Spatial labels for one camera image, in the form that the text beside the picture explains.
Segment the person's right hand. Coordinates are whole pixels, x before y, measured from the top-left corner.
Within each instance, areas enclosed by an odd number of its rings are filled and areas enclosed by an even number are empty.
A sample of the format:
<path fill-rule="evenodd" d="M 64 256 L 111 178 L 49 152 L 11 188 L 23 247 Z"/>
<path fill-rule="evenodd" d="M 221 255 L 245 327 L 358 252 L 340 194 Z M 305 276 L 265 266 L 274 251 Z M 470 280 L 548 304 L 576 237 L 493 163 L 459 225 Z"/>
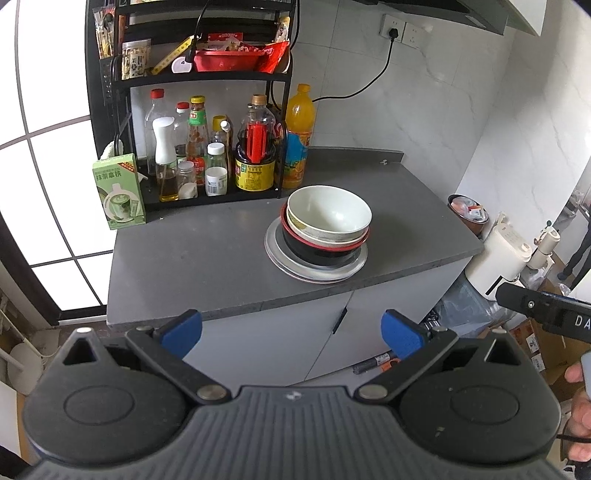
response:
<path fill-rule="evenodd" d="M 569 383 L 584 381 L 583 371 L 579 362 L 571 365 L 565 371 L 565 379 Z M 571 417 L 567 422 L 566 432 L 578 438 L 590 438 L 591 403 L 585 388 L 581 388 L 572 398 Z M 589 443 L 572 443 L 567 448 L 570 460 L 588 462 L 591 457 Z"/>

